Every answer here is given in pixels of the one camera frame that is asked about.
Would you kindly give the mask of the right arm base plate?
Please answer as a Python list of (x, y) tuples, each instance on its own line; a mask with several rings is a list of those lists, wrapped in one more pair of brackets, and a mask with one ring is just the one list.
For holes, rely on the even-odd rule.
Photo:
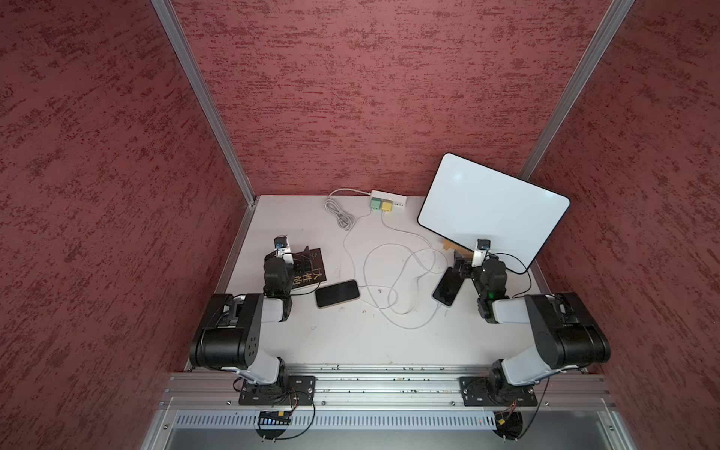
[(459, 392), (466, 407), (506, 408), (538, 405), (532, 386), (514, 386), (489, 377), (460, 377)]

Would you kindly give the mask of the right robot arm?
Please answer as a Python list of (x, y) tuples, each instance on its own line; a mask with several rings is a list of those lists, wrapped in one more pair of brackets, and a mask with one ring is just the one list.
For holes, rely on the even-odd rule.
[(510, 402), (531, 386), (568, 369), (583, 369), (611, 358), (611, 345), (574, 292), (506, 294), (507, 267), (499, 256), (478, 250), (467, 258), (454, 253), (451, 274), (472, 281), (480, 316), (489, 324), (528, 324), (534, 344), (495, 361), (481, 380), (497, 401)]

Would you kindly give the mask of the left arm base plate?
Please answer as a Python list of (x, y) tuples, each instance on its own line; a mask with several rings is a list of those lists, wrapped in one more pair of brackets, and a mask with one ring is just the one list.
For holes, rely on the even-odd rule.
[(240, 406), (311, 406), (314, 402), (317, 378), (289, 376), (277, 384), (250, 384), (236, 388)]

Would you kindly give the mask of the green-edged black phone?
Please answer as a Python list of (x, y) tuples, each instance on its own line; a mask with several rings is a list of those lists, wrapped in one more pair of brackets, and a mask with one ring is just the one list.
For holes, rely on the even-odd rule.
[(452, 267), (446, 268), (444, 275), (432, 293), (432, 298), (450, 308), (461, 289), (464, 277)]

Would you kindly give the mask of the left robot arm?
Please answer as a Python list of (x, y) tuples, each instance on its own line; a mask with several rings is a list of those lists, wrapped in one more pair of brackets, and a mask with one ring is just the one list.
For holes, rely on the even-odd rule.
[(284, 361), (260, 345), (263, 324), (281, 324), (291, 315), (294, 255), (276, 249), (264, 260), (260, 294), (214, 294), (189, 345), (193, 368), (232, 372), (262, 393), (289, 390)]

